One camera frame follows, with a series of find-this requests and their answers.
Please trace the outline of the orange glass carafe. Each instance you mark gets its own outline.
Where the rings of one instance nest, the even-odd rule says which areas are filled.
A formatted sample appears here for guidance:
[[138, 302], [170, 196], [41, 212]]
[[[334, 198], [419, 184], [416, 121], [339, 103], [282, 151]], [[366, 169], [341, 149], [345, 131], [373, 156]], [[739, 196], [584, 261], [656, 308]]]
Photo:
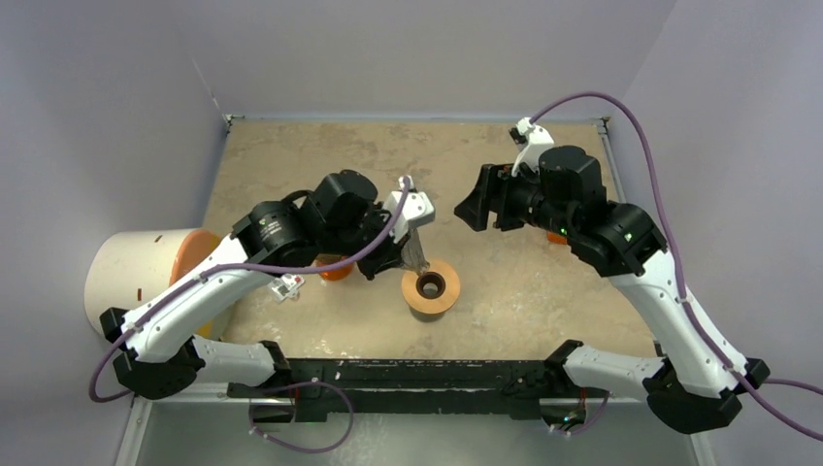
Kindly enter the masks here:
[[348, 277], [354, 268], [352, 264], [346, 266], [337, 265], [338, 262], [344, 261], [345, 259], [345, 256], [322, 254], [315, 260], [314, 265], [316, 267], [333, 266], [333, 269], [321, 272], [319, 276], [327, 282], [337, 282]]

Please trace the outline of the smoked glass dripper cone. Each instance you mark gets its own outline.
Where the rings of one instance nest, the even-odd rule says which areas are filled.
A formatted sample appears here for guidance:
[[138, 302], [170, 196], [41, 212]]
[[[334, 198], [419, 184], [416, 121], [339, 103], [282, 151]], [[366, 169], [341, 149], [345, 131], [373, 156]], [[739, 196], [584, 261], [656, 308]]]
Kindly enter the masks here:
[[401, 268], [403, 270], [414, 272], [418, 276], [423, 275], [430, 268], [429, 261], [425, 257], [419, 233], [415, 228], [410, 229], [406, 235], [406, 241], [401, 248], [401, 260]]

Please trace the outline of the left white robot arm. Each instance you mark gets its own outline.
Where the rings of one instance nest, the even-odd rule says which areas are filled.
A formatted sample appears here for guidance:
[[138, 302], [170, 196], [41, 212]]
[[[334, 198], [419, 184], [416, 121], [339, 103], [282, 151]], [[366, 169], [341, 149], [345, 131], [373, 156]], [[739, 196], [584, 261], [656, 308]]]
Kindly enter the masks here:
[[[435, 218], [428, 195], [410, 177], [379, 200], [365, 176], [343, 170], [309, 190], [255, 205], [217, 248], [145, 304], [100, 315], [111, 366], [124, 394], [158, 400], [196, 383], [238, 383], [276, 397], [291, 367], [280, 346], [230, 344], [199, 335], [201, 326], [238, 300], [271, 286], [294, 298], [308, 275], [356, 266], [372, 280], [389, 269], [419, 272], [418, 229]], [[317, 263], [328, 256], [325, 267]]]

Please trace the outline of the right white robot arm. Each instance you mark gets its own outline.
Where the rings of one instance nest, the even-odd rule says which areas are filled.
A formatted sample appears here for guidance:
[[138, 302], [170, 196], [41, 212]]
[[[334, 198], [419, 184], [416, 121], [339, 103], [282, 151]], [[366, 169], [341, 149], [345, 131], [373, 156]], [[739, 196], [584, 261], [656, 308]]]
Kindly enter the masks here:
[[566, 341], [544, 363], [552, 392], [600, 388], [643, 401], [668, 427], [695, 434], [728, 426], [741, 395], [769, 376], [767, 364], [730, 345], [694, 298], [678, 295], [664, 235], [642, 208], [608, 199], [600, 163], [583, 149], [545, 150], [533, 168], [485, 164], [454, 212], [476, 231], [531, 225], [563, 236], [663, 348], [661, 356], [639, 358]]

